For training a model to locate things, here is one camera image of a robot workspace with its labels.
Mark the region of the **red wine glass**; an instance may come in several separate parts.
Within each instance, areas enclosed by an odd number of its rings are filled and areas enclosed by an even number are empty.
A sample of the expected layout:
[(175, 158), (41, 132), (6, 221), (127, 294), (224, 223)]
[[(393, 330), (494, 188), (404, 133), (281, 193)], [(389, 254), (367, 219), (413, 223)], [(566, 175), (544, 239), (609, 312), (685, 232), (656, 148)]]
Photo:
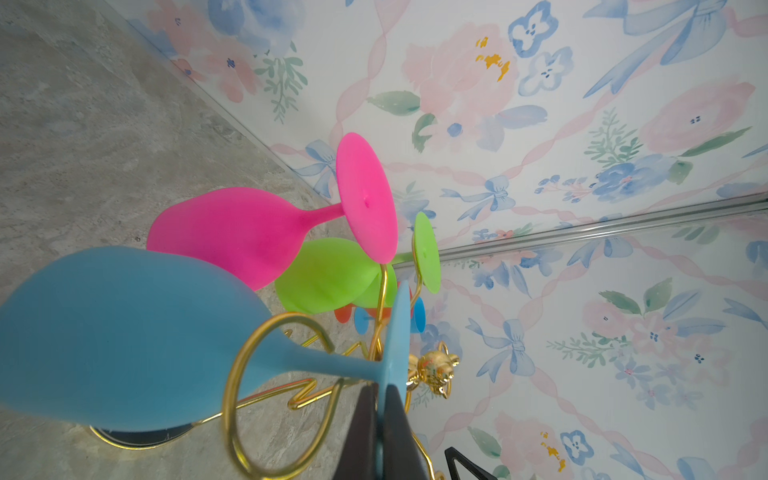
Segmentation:
[(353, 320), (353, 314), (354, 314), (354, 311), (355, 311), (356, 307), (358, 307), (358, 306), (353, 305), (353, 304), (349, 304), (349, 305), (347, 305), (345, 307), (336, 309), (334, 311), (334, 316), (335, 316), (336, 320), (339, 323), (341, 323), (341, 324), (345, 324), (345, 323), (349, 322), (350, 320)]

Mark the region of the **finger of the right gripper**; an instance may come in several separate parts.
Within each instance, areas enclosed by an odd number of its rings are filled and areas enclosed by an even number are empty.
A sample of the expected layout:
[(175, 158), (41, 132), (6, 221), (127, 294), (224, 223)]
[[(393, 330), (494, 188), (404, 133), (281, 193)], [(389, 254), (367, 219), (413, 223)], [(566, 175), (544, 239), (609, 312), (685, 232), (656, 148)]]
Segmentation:
[(462, 454), (455, 447), (448, 447), (444, 450), (446, 458), (449, 476), (451, 480), (460, 480), (460, 472), (457, 468), (458, 465), (463, 467), (470, 475), (471, 479), (477, 480), (498, 480), (498, 478), (482, 467), (478, 466)]

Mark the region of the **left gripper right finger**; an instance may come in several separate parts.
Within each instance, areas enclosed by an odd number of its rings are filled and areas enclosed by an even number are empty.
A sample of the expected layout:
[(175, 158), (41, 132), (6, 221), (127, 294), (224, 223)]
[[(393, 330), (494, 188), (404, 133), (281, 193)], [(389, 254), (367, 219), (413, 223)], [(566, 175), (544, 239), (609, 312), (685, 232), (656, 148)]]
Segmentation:
[(381, 411), (381, 478), (428, 479), (395, 385), (388, 385), (384, 390), (384, 407)]

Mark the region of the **bright blue wine glass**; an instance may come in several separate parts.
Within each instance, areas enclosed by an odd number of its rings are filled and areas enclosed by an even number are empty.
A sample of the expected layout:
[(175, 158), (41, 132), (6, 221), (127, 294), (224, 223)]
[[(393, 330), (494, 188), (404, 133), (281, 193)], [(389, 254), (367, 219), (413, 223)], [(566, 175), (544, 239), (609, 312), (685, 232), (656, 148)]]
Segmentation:
[[(377, 310), (356, 307), (353, 314), (353, 322), (356, 331), (365, 335), (368, 327), (374, 321)], [(410, 333), (421, 334), (426, 328), (426, 309), (422, 298), (418, 298), (411, 309)]]

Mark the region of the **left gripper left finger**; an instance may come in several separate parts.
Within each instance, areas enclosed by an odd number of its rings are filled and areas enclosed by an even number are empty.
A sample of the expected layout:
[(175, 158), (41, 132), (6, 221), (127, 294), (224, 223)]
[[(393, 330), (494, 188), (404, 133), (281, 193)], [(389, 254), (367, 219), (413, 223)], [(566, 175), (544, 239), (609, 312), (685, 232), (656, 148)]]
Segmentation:
[(373, 385), (363, 387), (359, 393), (333, 480), (376, 478), (376, 393)]

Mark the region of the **teal blue wine glass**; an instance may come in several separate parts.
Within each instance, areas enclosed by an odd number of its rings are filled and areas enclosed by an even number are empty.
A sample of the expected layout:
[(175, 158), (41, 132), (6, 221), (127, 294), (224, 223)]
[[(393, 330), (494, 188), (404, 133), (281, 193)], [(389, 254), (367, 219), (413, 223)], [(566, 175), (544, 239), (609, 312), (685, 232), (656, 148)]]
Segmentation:
[(251, 479), (289, 479), (313, 458), (269, 470), (246, 455), (240, 390), (290, 371), (372, 381), (404, 398), (410, 298), (402, 287), (379, 361), (339, 355), (300, 313), (275, 315), (229, 272), (194, 258), (99, 247), (32, 275), (1, 308), (1, 403), (22, 413), (124, 432), (220, 414), (227, 450)]

